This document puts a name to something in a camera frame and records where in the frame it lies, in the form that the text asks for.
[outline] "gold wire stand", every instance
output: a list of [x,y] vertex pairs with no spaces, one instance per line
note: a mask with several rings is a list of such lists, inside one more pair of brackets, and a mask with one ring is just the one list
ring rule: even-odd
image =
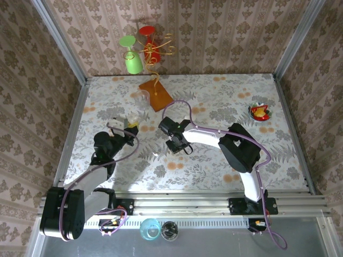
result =
[[154,74],[156,77],[146,83],[143,83],[139,85],[139,88],[142,90],[146,90],[150,93],[150,105],[152,108],[157,112],[162,110],[164,107],[166,107],[169,103],[173,101],[173,98],[168,94],[166,89],[163,87],[163,85],[160,82],[160,75],[156,72],[153,71],[152,68],[157,62],[157,59],[155,57],[152,57],[152,53],[157,53],[159,55],[173,55],[176,53],[176,47],[175,46],[168,46],[166,52],[157,52],[156,50],[158,48],[164,47],[168,44],[170,44],[173,41],[173,35],[172,34],[166,34],[165,39],[169,39],[167,42],[160,46],[154,46],[154,39],[155,39],[155,34],[153,36],[152,42],[148,43],[146,45],[142,44],[139,40],[138,43],[140,43],[144,49],[141,51],[126,51],[124,53],[124,59],[126,60],[132,60],[135,56],[130,55],[130,52],[144,52],[146,53],[146,57],[144,58],[144,63],[145,63],[145,69]]

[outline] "cup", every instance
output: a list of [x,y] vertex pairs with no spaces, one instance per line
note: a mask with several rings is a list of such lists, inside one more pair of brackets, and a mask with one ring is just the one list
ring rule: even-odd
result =
[[147,218],[140,225],[139,231],[145,240],[155,240],[161,233],[161,225],[155,218]]
[[138,90],[131,94],[135,101],[135,105],[139,108],[138,110],[145,111],[150,107],[150,94],[146,90]]

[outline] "glass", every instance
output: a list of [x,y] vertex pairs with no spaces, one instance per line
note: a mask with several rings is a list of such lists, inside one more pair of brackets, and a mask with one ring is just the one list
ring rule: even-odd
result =
[[[149,46],[152,48],[158,47],[158,44],[154,41],[154,38],[151,39],[151,35],[154,34],[154,32],[155,27],[153,26],[144,26],[143,28],[140,28],[139,33],[147,37],[144,50],[148,49]],[[158,48],[155,48],[154,51],[151,53],[150,60],[148,60],[149,54],[147,52],[144,52],[144,56],[145,60],[148,62],[158,63],[161,61],[161,55]]]
[[150,94],[147,90],[138,90],[131,94],[135,101],[135,105],[139,107],[139,110],[145,111],[150,107]]
[[137,74],[143,70],[143,63],[141,62],[139,53],[131,51],[131,46],[136,42],[134,36],[124,36],[119,40],[119,44],[126,47],[128,50],[124,55],[126,68],[131,74]]
[[145,240],[155,240],[161,233],[161,225],[155,218],[148,218],[142,222],[139,231]]

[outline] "metal frame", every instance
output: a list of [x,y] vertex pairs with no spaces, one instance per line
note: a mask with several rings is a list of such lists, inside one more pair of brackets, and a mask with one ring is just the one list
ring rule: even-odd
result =
[[54,19],[53,14],[47,7],[46,2],[44,0],[32,0],[31,2],[36,7],[39,15],[42,17],[45,25],[47,26],[54,40],[56,41],[64,58],[69,63],[70,68],[73,70],[76,78],[79,80],[82,86],[85,85],[86,75],[84,74],[66,39],[64,38],[63,33],[61,32],[56,20]]
[[[82,110],[84,108],[91,80],[89,79],[81,89],[75,113],[68,132],[66,145],[63,148],[62,158],[57,169],[54,185],[63,183],[65,174],[76,139],[78,126],[80,123]],[[305,165],[304,159],[301,158],[302,152],[299,141],[297,141],[294,125],[287,108],[285,97],[282,93],[280,84],[276,81],[276,87],[280,96],[282,107],[284,108],[288,126],[290,128],[297,154],[300,162]],[[312,181],[309,173],[306,175],[311,191]],[[222,220],[241,219],[247,216],[231,216],[228,208],[228,198],[243,197],[244,192],[223,192],[223,191],[159,191],[159,192],[116,192],[118,198],[135,199],[135,210],[131,221],[141,220],[148,217],[157,218],[174,218],[187,221],[201,222],[204,219]],[[322,195],[311,195],[308,191],[278,191],[270,190],[269,196],[277,200],[279,214],[273,215],[278,217],[316,217],[320,226],[327,229],[321,230],[326,250],[329,256],[340,256],[340,244],[335,228],[332,225],[332,219],[329,217],[330,209],[326,205],[325,198]],[[39,234],[40,216],[43,211],[45,198],[40,203],[40,209],[33,232],[28,244],[25,256],[40,256],[45,236]],[[99,219],[93,216],[91,221]]]
[[328,256],[343,256],[343,250],[331,217],[318,217],[317,222],[322,233]]
[[[228,208],[228,198],[242,197],[243,192],[218,193],[203,191],[165,191],[159,193],[147,192],[117,192],[118,198],[135,199],[133,216],[128,219],[128,225],[122,229],[137,229],[142,220],[154,217],[163,222],[166,218],[184,222],[186,226],[194,229],[228,228],[228,222],[242,222],[245,218],[262,217],[255,216],[232,216]],[[274,218],[292,217],[315,217],[317,218],[320,233],[326,247],[328,256],[342,256],[338,236],[330,217],[330,208],[326,205],[324,196],[311,195],[304,192],[278,192],[270,191],[270,197],[274,197],[278,204],[278,215]],[[38,217],[36,219],[35,232],[38,232],[40,215],[44,206],[41,202]],[[113,218],[111,215],[101,218]],[[100,217],[93,216],[85,224],[85,229],[98,229]],[[39,234],[36,241],[31,239],[30,252],[27,256],[40,256],[45,236]]]
[[62,151],[62,156],[59,161],[55,179],[54,179],[54,186],[58,186],[58,183],[65,178],[66,172],[68,171],[68,166],[71,158],[71,154],[73,151],[77,131],[79,129],[79,124],[81,121],[81,116],[83,113],[83,109],[88,97],[88,90],[90,87],[90,84],[92,82],[92,78],[87,79],[87,82],[85,83],[84,87],[81,88],[79,99],[77,101],[75,111],[73,118],[71,119],[68,135],[65,139],[65,144]]
[[284,110],[284,114],[285,114],[285,117],[286,117],[287,125],[289,127],[290,135],[291,135],[292,140],[293,140],[294,148],[295,148],[296,154],[298,156],[301,168],[303,170],[305,179],[307,181],[307,186],[308,186],[309,191],[310,191],[311,194],[316,194],[315,186],[313,184],[313,181],[312,181],[312,178],[311,178],[311,174],[310,174],[309,169],[307,167],[306,160],[305,160],[305,157],[303,155],[303,150],[301,148],[301,145],[300,145],[300,142],[299,142],[299,138],[298,138],[298,136],[296,134],[296,130],[295,130],[295,126],[294,126],[294,123],[293,123],[293,120],[292,120],[292,116],[290,115],[288,104],[286,102],[286,98],[285,98],[284,92],[282,91],[282,88],[281,88],[281,85],[280,85],[280,81],[275,76],[274,76],[274,81],[275,81],[275,86],[276,86],[278,94],[279,94],[279,98],[280,98],[282,109]]
[[292,59],[294,58],[296,52],[298,51],[300,45],[304,41],[307,32],[315,21],[317,15],[322,9],[325,0],[311,0],[307,6],[304,15],[302,16],[288,46],[281,57],[281,60],[275,69],[275,76],[277,79],[281,79],[285,74],[287,68],[289,67]]

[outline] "gray floor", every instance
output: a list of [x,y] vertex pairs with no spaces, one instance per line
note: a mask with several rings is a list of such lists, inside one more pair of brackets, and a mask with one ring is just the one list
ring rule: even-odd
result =
[[174,242],[163,238],[145,241],[139,230],[120,230],[102,237],[97,230],[84,230],[80,238],[63,242],[46,239],[41,256],[111,257],[205,257],[205,256],[327,256],[315,219],[274,219],[272,228],[288,242],[288,250],[279,250],[269,235],[252,236],[246,230],[186,229]]

